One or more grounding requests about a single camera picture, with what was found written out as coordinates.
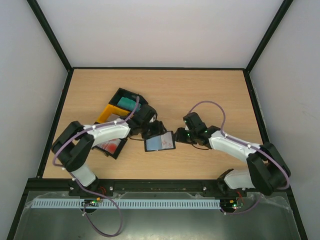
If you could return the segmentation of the black card holder wallet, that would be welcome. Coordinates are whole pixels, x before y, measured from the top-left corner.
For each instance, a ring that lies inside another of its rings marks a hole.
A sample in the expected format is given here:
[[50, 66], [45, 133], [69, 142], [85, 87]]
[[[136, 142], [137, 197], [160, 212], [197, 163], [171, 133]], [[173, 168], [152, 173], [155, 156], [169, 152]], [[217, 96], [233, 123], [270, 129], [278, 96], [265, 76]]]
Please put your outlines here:
[[173, 148], [172, 149], [162, 149], [161, 144], [161, 135], [152, 137], [150, 139], [144, 140], [144, 150], [145, 152], [157, 152], [157, 151], [166, 151], [166, 150], [174, 150], [176, 148], [175, 140], [174, 140], [174, 133], [172, 132], [172, 140], [173, 140]]

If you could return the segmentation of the white credit card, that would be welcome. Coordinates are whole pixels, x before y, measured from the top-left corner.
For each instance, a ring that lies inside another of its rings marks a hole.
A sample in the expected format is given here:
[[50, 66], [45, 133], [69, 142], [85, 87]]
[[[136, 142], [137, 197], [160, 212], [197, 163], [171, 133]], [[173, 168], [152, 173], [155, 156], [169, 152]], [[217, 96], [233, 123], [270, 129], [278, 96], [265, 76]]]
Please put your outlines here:
[[174, 147], [172, 132], [168, 131], [160, 136], [162, 149], [172, 149]]

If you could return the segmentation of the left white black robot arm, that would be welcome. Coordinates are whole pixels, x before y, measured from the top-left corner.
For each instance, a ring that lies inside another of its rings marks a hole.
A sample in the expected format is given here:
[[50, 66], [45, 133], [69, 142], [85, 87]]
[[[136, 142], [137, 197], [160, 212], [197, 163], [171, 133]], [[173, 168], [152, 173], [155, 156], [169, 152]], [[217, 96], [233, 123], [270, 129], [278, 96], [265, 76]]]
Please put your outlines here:
[[73, 121], [51, 147], [54, 153], [53, 164], [56, 165], [56, 160], [59, 160], [61, 168], [68, 171], [83, 187], [88, 187], [97, 179], [86, 165], [91, 149], [105, 142], [139, 134], [143, 139], [163, 135], [167, 130], [157, 117], [156, 110], [145, 104], [140, 109], [135, 107], [126, 116], [105, 123], [82, 125]]

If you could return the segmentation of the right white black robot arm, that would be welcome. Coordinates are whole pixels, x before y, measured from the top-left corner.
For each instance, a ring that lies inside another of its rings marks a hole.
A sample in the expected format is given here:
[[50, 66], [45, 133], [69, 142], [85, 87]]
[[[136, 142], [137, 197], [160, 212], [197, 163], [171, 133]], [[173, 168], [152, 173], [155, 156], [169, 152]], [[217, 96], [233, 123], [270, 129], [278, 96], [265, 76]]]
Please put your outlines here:
[[218, 191], [229, 196], [236, 189], [256, 189], [264, 195], [287, 189], [291, 172], [277, 148], [243, 141], [225, 133], [220, 127], [206, 124], [196, 112], [183, 117], [184, 127], [174, 133], [174, 140], [224, 152], [247, 165], [246, 169], [228, 169], [219, 178]]

